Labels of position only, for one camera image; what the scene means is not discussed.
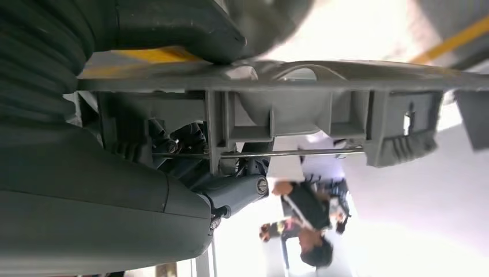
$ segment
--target black mechanism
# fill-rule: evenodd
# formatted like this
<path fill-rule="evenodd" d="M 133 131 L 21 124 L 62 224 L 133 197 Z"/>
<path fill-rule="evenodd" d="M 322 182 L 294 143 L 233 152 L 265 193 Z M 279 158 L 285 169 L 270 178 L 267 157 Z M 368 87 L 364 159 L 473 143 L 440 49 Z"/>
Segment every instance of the black mechanism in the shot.
<path fill-rule="evenodd" d="M 118 114 L 131 133 L 101 117 L 105 151 L 65 122 L 74 108 L 63 94 L 94 51 L 177 44 L 232 62 L 245 39 L 225 13 L 212 0 L 1 1 L 0 30 L 0 275 L 97 274 L 200 255 L 212 239 L 209 201 L 150 168 L 150 122 Z"/>

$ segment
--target yellow line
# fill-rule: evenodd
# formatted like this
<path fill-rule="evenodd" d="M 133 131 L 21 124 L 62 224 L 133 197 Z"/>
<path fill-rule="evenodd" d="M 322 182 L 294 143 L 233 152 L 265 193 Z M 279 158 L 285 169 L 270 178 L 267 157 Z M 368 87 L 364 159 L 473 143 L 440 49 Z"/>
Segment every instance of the yellow line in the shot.
<path fill-rule="evenodd" d="M 142 65 L 114 65 L 114 66 L 99 66 L 95 68 L 85 69 L 79 78 L 116 78 L 124 75 L 124 72 L 138 69 Z"/>
<path fill-rule="evenodd" d="M 150 63 L 186 62 L 199 60 L 199 58 L 189 54 L 185 50 L 172 47 L 151 50 L 119 50 L 115 52 Z"/>
<path fill-rule="evenodd" d="M 427 64 L 489 32 L 489 16 L 477 21 L 468 28 L 412 59 L 411 63 Z"/>

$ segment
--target metal rod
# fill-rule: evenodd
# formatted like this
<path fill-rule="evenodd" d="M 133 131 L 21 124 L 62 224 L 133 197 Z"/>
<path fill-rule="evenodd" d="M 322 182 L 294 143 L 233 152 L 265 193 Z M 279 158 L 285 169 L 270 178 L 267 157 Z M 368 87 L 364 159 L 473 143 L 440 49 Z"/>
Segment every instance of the metal rod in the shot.
<path fill-rule="evenodd" d="M 273 152 L 245 152 L 245 153 L 222 153 L 222 159 L 256 158 L 256 157 L 280 157 L 280 156 L 311 156 L 311 155 L 347 155 L 363 153 L 363 148 L 343 149 L 311 149 L 311 150 L 286 150 Z M 153 156 L 169 159 L 209 159 L 208 154 L 170 154 L 153 153 Z"/>

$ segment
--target dark hair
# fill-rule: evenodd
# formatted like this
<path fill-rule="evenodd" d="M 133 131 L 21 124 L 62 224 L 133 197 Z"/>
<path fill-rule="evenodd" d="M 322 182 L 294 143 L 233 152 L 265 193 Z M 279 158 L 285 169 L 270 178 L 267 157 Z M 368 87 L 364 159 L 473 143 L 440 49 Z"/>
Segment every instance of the dark hair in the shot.
<path fill-rule="evenodd" d="M 322 245 L 302 253 L 301 260 L 312 267 L 327 267 L 333 260 L 333 245 L 321 237 Z"/>

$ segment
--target bolt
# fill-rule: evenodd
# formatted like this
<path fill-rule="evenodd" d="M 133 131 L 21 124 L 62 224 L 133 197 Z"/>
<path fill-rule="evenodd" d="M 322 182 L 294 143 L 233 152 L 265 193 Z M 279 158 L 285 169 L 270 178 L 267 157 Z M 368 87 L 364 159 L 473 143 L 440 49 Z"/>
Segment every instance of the bolt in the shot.
<path fill-rule="evenodd" d="M 268 181 L 266 179 L 260 179 L 257 184 L 258 194 L 263 195 L 268 191 Z"/>
<path fill-rule="evenodd" d="M 175 153 L 178 150 L 178 145 L 174 141 L 169 141 L 167 145 L 168 153 Z"/>
<path fill-rule="evenodd" d="M 220 218 L 214 218 L 210 222 L 210 229 L 215 230 L 219 227 L 220 224 L 221 224 L 221 219 Z"/>

